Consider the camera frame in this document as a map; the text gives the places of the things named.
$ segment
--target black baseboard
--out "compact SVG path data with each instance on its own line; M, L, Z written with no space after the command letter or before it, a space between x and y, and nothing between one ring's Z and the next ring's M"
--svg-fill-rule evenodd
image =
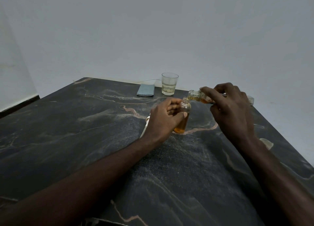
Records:
M29 105L29 104L39 100L39 99L40 99L40 97L39 97L39 95L37 95L37 96L35 96L35 97L33 97L33 98L29 99L29 100L26 100L26 101L24 101L24 102L22 102L22 103L20 103L18 105L13 106L12 108L8 108L8 109L0 112L0 118L3 118L3 117L5 117L5 116L7 116L7 115L9 115L11 113L14 113L15 111L18 111L19 109L21 109L21 108L23 108L23 107L25 107L25 106L27 106L27 105Z

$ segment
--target grey wall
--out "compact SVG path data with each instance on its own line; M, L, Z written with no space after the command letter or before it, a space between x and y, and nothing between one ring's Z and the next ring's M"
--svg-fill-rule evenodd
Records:
M81 77L230 81L314 165L313 0L1 0L41 97Z
M0 112L37 95L0 5Z

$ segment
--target clear glass tumbler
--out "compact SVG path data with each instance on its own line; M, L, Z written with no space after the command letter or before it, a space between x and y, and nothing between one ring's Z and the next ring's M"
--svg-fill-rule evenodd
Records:
M174 73L161 75L161 92L165 95L174 95L179 76Z

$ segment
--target white object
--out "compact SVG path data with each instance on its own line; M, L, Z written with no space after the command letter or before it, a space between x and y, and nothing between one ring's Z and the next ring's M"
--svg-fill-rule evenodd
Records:
M148 122L149 122L149 118L150 118L150 116L148 116L148 117L146 118L146 125L145 125L145 128L144 128L144 130L143 130L143 132L142 132L142 134L141 134L141 136L140 136L139 138L141 138L141 137L144 135L144 132L146 131L146 128L147 128L147 125L148 125Z

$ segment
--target clear glass bottle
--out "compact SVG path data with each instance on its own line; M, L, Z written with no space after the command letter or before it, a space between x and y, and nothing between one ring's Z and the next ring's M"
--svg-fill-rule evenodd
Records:
M190 110L191 110L191 104L190 101L188 100L187 97L183 98L183 101L180 104L180 108L178 109L180 112L186 112L187 113L187 117L184 118L179 124L178 126L176 126L176 128L174 129L175 133L179 133L182 134L185 132L185 127L186 127L186 123L187 123L187 119L189 118L190 115Z
M253 106L254 104L254 98L251 96L247 95L247 98L249 100L250 105ZM214 100L212 100L210 97L206 96L202 91L198 90L190 90L188 95L187 95L187 99L189 100L196 100L196 101L200 101L202 103L215 103Z

